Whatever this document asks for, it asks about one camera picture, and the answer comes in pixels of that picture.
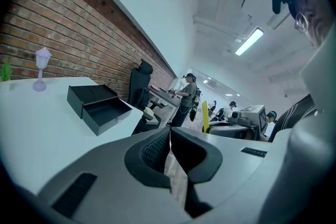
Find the yellow board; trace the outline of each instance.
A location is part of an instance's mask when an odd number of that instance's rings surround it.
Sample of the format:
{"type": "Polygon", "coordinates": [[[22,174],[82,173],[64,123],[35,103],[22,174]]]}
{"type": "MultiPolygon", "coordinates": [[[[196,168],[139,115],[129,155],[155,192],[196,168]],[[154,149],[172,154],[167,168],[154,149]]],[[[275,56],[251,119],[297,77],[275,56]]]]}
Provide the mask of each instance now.
{"type": "Polygon", "coordinates": [[[204,101],[202,103],[202,111],[203,111],[203,132],[206,133],[206,130],[209,128],[209,114],[208,114],[208,102],[204,101]]]}

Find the chair headrest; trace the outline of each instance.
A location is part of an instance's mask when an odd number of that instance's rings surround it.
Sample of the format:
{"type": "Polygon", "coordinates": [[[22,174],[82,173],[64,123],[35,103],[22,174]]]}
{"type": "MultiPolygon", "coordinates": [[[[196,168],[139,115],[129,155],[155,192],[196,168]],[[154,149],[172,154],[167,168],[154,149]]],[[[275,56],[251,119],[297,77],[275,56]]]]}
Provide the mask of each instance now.
{"type": "Polygon", "coordinates": [[[141,59],[141,64],[138,67],[138,71],[140,73],[146,74],[146,75],[150,75],[151,73],[153,73],[153,67],[147,63],[146,61],[141,59]]]}

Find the green plant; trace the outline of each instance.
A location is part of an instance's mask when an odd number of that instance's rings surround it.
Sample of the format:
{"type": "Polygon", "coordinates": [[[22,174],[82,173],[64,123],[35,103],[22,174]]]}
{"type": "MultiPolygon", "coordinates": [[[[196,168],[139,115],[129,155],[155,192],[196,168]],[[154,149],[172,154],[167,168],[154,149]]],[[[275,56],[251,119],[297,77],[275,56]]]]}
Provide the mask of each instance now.
{"type": "Polygon", "coordinates": [[[12,74],[12,67],[9,62],[5,62],[1,69],[1,81],[10,80],[12,74]]]}

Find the lamp base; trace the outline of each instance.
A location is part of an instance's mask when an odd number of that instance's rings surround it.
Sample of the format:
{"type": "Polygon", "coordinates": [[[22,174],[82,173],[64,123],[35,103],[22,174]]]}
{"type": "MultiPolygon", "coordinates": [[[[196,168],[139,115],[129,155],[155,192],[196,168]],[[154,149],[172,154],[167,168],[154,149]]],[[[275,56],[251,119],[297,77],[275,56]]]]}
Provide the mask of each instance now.
{"type": "Polygon", "coordinates": [[[42,92],[47,88],[47,85],[42,80],[37,80],[33,84],[33,89],[37,92],[42,92]]]}

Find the white stripe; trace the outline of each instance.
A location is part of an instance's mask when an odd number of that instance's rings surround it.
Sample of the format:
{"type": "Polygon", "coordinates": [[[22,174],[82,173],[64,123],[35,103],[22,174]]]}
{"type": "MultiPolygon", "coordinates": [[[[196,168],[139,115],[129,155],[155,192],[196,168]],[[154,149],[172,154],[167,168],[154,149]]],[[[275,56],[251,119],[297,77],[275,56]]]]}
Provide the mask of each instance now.
{"type": "Polygon", "coordinates": [[[290,117],[294,114],[296,108],[298,107],[298,104],[296,104],[295,108],[292,110],[292,113],[289,115],[289,117],[287,118],[287,121],[286,121],[286,125],[285,125],[285,129],[287,128],[287,123],[288,123],[288,120],[290,119],[290,117]]]}
{"type": "Polygon", "coordinates": [[[287,115],[285,116],[285,119],[284,119],[284,121],[282,122],[282,126],[281,126],[281,129],[280,130],[283,130],[284,129],[284,124],[285,124],[285,121],[286,121],[286,118],[287,118],[287,116],[289,115],[289,111],[291,111],[293,109],[293,107],[291,107],[289,110],[287,110],[287,115]]]}
{"type": "Polygon", "coordinates": [[[305,116],[307,116],[308,114],[310,114],[310,113],[313,112],[314,110],[316,110],[316,106],[313,106],[313,107],[310,108],[308,111],[306,111],[306,113],[303,114],[302,118],[304,118],[305,116]]]}

